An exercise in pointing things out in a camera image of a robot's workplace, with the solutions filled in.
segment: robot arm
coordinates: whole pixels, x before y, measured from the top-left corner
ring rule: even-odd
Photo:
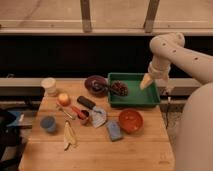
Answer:
[[[213,57],[183,48],[181,33],[156,36],[150,42],[154,54],[141,88],[154,79],[168,79],[170,63],[205,84],[188,98],[179,125],[175,171],[213,170]]]
[[[154,56],[149,64],[149,81],[143,80],[141,88],[147,87],[154,79],[168,79],[170,63],[185,71],[199,82],[213,82],[213,57],[193,50],[183,48],[184,36],[181,33],[171,33],[154,37],[150,49]]]

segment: paper cup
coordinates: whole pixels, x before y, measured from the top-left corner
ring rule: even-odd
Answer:
[[[48,133],[56,131],[56,122],[53,116],[45,116],[41,119],[40,126]]]
[[[45,78],[41,81],[41,86],[45,89],[45,92],[48,96],[56,96],[57,89],[56,89],[56,80],[54,78]]]

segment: green plastic bin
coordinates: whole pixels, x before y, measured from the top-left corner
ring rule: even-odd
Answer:
[[[155,107],[160,103],[160,96],[153,82],[144,90],[140,89],[143,73],[109,73],[108,83],[115,80],[122,81],[128,87],[127,96],[118,96],[108,93],[108,101],[111,107]]]

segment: blue cup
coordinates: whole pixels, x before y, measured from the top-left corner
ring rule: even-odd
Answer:
[[[56,131],[56,122],[53,116],[45,116],[41,119],[40,126],[48,133]]]

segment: white container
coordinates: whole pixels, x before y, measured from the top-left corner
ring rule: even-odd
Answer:
[[[54,78],[45,78],[41,81],[41,86],[45,89],[48,96],[56,96],[58,91],[56,88],[56,80]]]

